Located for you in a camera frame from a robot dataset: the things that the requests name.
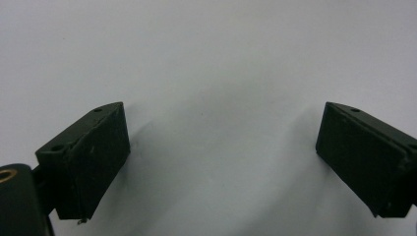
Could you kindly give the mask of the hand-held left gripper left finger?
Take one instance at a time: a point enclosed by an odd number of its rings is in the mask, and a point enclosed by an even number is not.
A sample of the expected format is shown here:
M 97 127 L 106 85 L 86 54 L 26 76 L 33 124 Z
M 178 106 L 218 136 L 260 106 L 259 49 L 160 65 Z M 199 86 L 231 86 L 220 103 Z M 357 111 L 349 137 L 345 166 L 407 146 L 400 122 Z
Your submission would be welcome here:
M 35 155 L 61 219 L 90 219 L 130 154 L 124 104 L 97 107 Z

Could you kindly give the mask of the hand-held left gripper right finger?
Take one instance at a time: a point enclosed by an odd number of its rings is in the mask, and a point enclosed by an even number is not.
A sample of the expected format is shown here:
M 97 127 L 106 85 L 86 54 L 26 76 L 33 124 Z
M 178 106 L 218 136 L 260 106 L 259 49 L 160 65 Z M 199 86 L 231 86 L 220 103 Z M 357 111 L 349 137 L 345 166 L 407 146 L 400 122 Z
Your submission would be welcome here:
M 344 104 L 325 106 L 318 156 L 380 217 L 417 206 L 417 139 Z

